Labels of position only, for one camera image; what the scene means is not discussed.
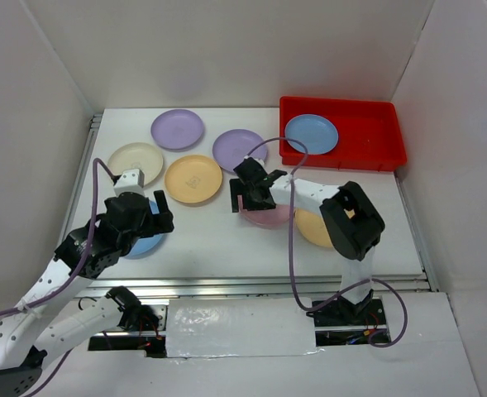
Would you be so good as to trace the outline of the blue plate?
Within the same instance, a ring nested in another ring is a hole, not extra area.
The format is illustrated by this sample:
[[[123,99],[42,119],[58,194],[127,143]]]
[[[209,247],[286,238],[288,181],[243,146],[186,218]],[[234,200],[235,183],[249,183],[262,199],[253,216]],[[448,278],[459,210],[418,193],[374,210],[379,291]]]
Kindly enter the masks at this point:
[[[325,117],[302,114],[292,118],[285,126],[284,136],[298,152],[323,155],[338,144],[338,130]]]
[[[139,239],[131,251],[126,255],[127,259],[136,259],[150,254],[164,240],[164,234],[154,235]]]

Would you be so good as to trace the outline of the orange plate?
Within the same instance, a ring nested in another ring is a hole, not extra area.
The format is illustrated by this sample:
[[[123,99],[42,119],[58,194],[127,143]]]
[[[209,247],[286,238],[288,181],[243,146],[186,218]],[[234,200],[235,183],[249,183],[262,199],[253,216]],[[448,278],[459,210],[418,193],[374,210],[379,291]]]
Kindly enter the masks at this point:
[[[165,190],[172,199],[199,204],[211,199],[221,188],[223,173],[219,165],[205,155],[185,155],[165,171]]]
[[[298,208],[294,213],[294,221],[299,232],[308,242],[322,248],[333,249],[331,238],[321,216]]]

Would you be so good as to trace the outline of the pink plate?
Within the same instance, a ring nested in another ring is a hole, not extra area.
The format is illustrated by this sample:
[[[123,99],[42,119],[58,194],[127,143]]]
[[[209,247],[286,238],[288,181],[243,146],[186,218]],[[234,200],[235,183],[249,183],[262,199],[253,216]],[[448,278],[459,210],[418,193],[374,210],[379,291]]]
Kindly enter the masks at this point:
[[[273,209],[260,211],[248,211],[243,208],[241,215],[244,219],[258,227],[275,228],[289,221],[289,206],[279,205]]]

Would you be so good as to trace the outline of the purple plate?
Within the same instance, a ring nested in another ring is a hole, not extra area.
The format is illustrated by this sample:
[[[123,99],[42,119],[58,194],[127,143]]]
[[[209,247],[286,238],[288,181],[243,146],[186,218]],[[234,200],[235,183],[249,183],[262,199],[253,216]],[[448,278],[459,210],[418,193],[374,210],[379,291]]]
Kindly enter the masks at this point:
[[[203,137],[202,118],[187,109],[172,109],[161,113],[151,124],[150,134],[161,148],[181,151],[194,146]]]
[[[212,145],[212,155],[217,164],[233,174],[249,151],[264,139],[257,133],[246,129],[232,129],[223,132]]]

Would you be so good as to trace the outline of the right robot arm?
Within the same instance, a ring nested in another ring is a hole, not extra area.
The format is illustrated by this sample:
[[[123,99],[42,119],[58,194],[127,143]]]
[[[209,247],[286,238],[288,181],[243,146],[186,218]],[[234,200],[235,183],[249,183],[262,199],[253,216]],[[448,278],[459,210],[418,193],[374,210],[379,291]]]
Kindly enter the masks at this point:
[[[342,186],[300,179],[294,172],[267,172],[256,159],[247,156],[234,169],[230,180],[232,211],[272,210],[289,207],[289,228],[294,228],[294,211],[302,209],[319,216],[335,251],[341,256],[341,286],[331,298],[315,306],[304,304],[298,294],[294,274],[294,233],[288,236],[289,278],[297,305],[312,317],[338,303],[341,319],[358,323],[373,298],[373,254],[385,230],[374,204],[356,182]]]

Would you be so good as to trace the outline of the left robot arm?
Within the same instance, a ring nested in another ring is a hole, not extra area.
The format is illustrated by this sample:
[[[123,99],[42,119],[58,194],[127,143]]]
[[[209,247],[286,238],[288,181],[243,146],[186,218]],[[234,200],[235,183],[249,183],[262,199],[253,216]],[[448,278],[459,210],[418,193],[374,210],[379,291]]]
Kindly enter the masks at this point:
[[[106,199],[105,213],[93,213],[83,227],[72,230],[38,281],[14,308],[0,314],[0,396],[35,394],[33,386],[51,362],[98,332],[157,325],[155,313],[124,286],[55,321],[71,299],[128,255],[140,239],[173,231],[165,193],[156,190],[154,200],[157,213],[141,194],[125,192]]]

